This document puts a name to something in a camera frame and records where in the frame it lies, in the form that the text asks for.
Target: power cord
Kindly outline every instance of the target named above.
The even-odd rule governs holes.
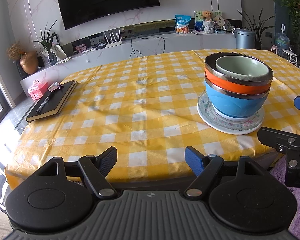
[[[163,52],[162,52],[162,53],[164,53],[164,51],[165,51],[165,49],[166,49],[166,40],[164,39],[164,37],[161,37],[161,36],[160,36],[160,37],[141,38],[141,37],[135,36],[135,35],[133,35],[133,34],[129,34],[130,40],[131,40],[131,49],[132,49],[132,52],[131,52],[131,54],[130,54],[129,59],[131,59],[132,53],[133,53],[136,57],[142,57],[142,54],[141,54],[141,52],[140,52],[139,50],[133,49],[133,47],[132,47],[132,37],[131,37],[131,35],[134,36],[134,37],[136,37],[136,38],[143,39],[143,40],[147,40],[147,39],[163,39]],[[137,56],[137,55],[135,54],[135,51],[139,52],[139,53],[140,53],[140,56]]]

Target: trash can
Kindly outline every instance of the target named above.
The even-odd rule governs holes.
[[[237,38],[236,49],[254,49],[256,33],[244,29],[236,29],[234,36]]]

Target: pink box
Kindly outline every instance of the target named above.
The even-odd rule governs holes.
[[[39,82],[38,80],[33,82],[33,85],[28,88],[28,93],[33,100],[40,99],[47,91],[48,82]]]

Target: water bottle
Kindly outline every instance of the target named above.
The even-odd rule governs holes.
[[[286,26],[284,24],[281,25],[281,33],[278,33],[275,36],[275,45],[278,47],[278,55],[282,56],[283,49],[289,49],[290,40],[287,35],[284,33]]]

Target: green bowl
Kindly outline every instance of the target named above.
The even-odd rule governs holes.
[[[227,76],[249,81],[259,81],[269,73],[264,63],[242,56],[220,57],[216,60],[216,68]]]

